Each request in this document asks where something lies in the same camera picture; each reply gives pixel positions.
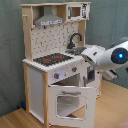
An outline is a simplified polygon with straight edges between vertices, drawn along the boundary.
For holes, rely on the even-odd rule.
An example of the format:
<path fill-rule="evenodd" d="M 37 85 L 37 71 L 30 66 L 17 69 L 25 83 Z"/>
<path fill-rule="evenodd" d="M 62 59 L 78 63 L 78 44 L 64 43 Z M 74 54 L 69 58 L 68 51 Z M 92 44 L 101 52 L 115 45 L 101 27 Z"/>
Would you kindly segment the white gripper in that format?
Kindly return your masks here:
<path fill-rule="evenodd" d="M 105 49 L 101 46 L 92 46 L 87 47 L 82 53 L 81 56 L 92 66 L 96 65 L 97 57 L 103 53 Z"/>

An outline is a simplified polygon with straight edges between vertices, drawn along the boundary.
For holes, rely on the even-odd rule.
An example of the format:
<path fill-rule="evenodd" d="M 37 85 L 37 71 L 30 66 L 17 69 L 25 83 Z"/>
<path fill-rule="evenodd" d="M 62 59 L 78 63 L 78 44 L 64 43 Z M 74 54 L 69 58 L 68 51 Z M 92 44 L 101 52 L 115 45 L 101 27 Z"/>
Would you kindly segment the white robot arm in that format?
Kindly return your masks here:
<path fill-rule="evenodd" d="M 81 56 L 107 80 L 117 78 L 115 69 L 124 66 L 128 72 L 128 37 L 112 43 L 109 49 L 96 45 L 86 48 Z"/>

